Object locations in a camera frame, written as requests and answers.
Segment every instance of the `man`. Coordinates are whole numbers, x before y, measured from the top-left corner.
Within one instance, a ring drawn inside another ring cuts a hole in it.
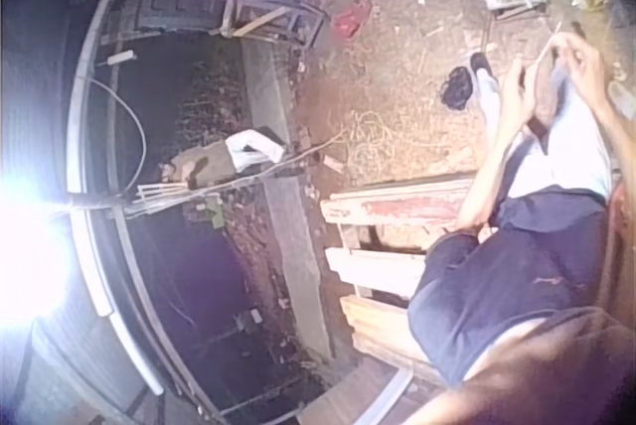
[[[161,164],[162,182],[185,182],[191,188],[209,187],[239,174],[251,165],[279,163],[285,149],[260,132],[247,129],[226,140],[181,152]]]
[[[552,43],[559,102],[546,152],[527,127],[538,67],[515,60],[498,92],[485,57],[471,59],[490,152],[408,307],[413,336],[454,390],[408,424],[598,423],[631,385],[633,332],[592,307],[612,191],[599,124],[631,206],[636,148],[600,52],[569,33]],[[499,229],[480,244],[489,220]]]

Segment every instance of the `wire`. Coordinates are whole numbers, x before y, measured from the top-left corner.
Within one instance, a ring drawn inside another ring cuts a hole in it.
[[[139,121],[139,118],[137,117],[137,115],[130,108],[130,106],[121,97],[119,97],[119,95],[114,90],[112,90],[109,86],[107,86],[103,82],[95,79],[94,77],[89,77],[88,80],[92,82],[93,84],[98,85],[99,87],[104,89],[106,92],[108,92],[110,95],[112,95],[115,98],[115,100],[119,102],[124,109],[126,109],[126,112],[130,114],[130,117],[132,117],[132,120],[135,122],[135,125],[137,126],[137,129],[139,130],[139,136],[141,137],[141,158],[139,159],[139,165],[137,166],[137,170],[135,171],[134,175],[130,179],[130,182],[128,182],[128,185],[126,185],[125,189],[123,189],[122,191],[122,193],[125,194],[126,192],[130,190],[130,188],[135,184],[135,182],[137,182],[137,179],[139,178],[139,174],[141,174],[141,169],[143,168],[143,164],[146,161],[146,153],[148,151],[148,146],[146,144],[146,134],[143,131],[143,127],[141,126],[141,122]]]

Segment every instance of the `black shoe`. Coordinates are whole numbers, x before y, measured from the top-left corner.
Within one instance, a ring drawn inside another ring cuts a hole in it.
[[[470,57],[470,68],[473,70],[475,75],[477,75],[477,70],[486,70],[490,77],[494,77],[490,63],[488,63],[486,55],[483,53],[475,53]]]

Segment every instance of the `leg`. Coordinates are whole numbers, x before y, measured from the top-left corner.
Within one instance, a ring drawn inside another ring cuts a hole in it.
[[[596,119],[560,62],[553,70],[553,84],[558,105],[548,155],[555,183],[565,189],[592,190],[608,200],[612,191],[611,162]]]
[[[252,129],[231,135],[226,139],[226,145],[238,172],[267,160],[278,163],[285,153],[283,146]],[[247,147],[255,152],[246,152]]]
[[[477,70],[480,106],[486,117],[488,146],[492,147],[499,125],[501,100],[499,86],[486,70]],[[517,198],[531,194],[554,183],[547,157],[534,136],[526,138],[521,132],[513,141],[510,151],[502,196]]]

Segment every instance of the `hand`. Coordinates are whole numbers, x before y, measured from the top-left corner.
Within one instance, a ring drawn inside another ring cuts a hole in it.
[[[517,133],[533,117],[537,107],[538,65],[530,65],[524,72],[520,58],[516,58],[501,87],[501,115],[497,129],[497,142],[508,148]]]
[[[558,33],[552,45],[565,62],[569,78],[576,90],[596,115],[602,115],[611,104],[607,98],[605,62],[600,51],[574,33]]]

